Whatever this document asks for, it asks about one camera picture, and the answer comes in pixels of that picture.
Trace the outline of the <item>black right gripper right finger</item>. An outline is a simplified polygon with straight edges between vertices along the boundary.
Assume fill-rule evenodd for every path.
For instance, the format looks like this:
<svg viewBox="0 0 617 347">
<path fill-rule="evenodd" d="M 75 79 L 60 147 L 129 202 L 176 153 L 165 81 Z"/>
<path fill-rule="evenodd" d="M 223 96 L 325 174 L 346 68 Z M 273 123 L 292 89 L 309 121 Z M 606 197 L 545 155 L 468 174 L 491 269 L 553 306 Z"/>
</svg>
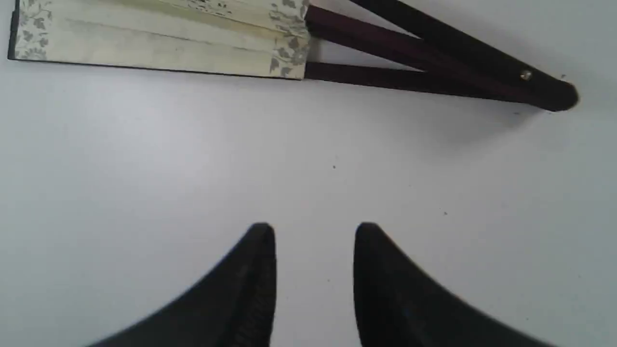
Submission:
<svg viewBox="0 0 617 347">
<path fill-rule="evenodd" d="M 426 274 L 375 223 L 359 224 L 353 305 L 364 347 L 546 347 Z"/>
</svg>

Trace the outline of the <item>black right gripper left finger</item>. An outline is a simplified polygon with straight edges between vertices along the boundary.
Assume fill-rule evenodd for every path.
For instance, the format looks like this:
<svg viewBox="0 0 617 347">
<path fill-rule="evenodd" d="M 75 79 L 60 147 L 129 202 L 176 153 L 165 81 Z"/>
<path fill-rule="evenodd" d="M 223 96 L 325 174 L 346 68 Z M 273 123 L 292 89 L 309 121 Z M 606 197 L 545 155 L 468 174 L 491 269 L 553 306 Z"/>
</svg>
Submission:
<svg viewBox="0 0 617 347">
<path fill-rule="evenodd" d="M 198 283 L 97 347 L 269 347 L 276 309 L 276 241 L 253 224 Z"/>
</svg>

